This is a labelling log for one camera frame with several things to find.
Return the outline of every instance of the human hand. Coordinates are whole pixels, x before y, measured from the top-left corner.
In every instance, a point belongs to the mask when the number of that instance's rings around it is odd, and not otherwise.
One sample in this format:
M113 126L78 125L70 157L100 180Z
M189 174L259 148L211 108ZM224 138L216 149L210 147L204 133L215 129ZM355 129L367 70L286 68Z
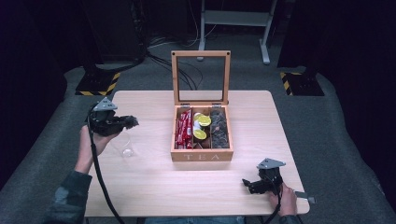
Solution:
M281 188L280 210L278 212L280 217L296 216L297 215L297 196L294 190L282 183ZM273 192L270 192L270 203L273 208L277 206L278 198Z
M93 142L96 145L96 153L99 156L107 146L111 139L118 136L119 133L114 133L109 136L101 136L97 133L93 134ZM82 126L79 132L79 151L78 160L75 166L75 171L87 174L92 166L92 149L91 149L91 139L90 133L87 125Z

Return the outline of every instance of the person's arm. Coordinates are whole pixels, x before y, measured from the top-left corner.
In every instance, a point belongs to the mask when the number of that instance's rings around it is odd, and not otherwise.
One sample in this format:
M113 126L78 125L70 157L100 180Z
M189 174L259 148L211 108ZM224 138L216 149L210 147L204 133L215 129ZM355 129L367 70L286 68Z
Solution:
M280 200L280 210L278 212L280 219L279 224L299 224L297 218L297 196L294 190L282 184L282 193ZM278 203L278 198L272 192L270 193L270 203L275 208Z
M97 155L107 143L118 134L107 137L93 134ZM82 223L92 177L88 175L93 164L91 140L87 126L80 131L78 160L75 169L69 173L56 190L52 204L44 215L43 223Z

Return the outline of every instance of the box lid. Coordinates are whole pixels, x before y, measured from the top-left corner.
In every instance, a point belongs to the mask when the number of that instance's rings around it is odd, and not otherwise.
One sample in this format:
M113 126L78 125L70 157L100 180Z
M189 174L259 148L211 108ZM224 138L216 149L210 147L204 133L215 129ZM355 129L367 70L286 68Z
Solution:
M204 57L205 59L202 62L198 62L196 60L198 57ZM212 58L216 59L213 63L207 62ZM180 65L190 65L198 70L194 65L183 63L183 59L194 59L200 67L206 66L208 71L201 74L206 83L213 84L210 82L210 78L213 75L212 73L216 72L216 74L222 76L222 83L216 86L219 88L213 89L211 86L209 90L198 90L199 86L192 87L190 84L188 85L190 88L189 90L185 87L182 88L180 80L188 83L188 78L190 77L182 71ZM230 83L230 60L231 52L229 50L173 50L172 75L175 105L227 105ZM209 66L213 65L218 69L209 68Z

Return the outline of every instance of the sleeve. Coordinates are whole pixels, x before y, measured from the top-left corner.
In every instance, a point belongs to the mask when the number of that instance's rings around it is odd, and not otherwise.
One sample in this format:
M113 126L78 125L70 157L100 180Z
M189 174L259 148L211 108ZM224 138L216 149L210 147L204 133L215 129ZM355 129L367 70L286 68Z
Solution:
M42 223L82 223L92 177L70 172L56 190Z
M300 224L297 216L283 216L279 219L279 224Z

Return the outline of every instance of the gray carpet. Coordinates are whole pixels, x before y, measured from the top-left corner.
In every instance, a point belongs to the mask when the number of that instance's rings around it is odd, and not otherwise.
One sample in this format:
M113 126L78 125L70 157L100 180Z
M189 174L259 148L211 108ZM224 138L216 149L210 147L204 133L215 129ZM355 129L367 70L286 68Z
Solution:
M219 35L207 40L206 49L232 52L230 90L268 90L273 94L304 188L318 201L311 205L308 214L301 215L304 223L395 223L395 213L375 174L361 160L347 134L332 84L318 75L324 97L288 96L279 73L304 69L276 68L281 36L276 36L269 49L270 65L264 65L259 38L258 35ZM197 49L197 44L189 48L166 44L149 48L149 51L170 60L173 49ZM107 64L106 67L120 65ZM68 89L64 102L0 193L0 223L39 223L54 191L73 169L78 154L79 128L89 106L103 99L102 96L75 95L83 74L82 68L65 74ZM208 82L204 79L202 86L207 86ZM121 73L115 91L172 89L171 73L147 58L137 67ZM135 218L127 217L125 221L135 223ZM117 220L92 217L90 223L117 223ZM260 222L256 217L248 217L247 223Z

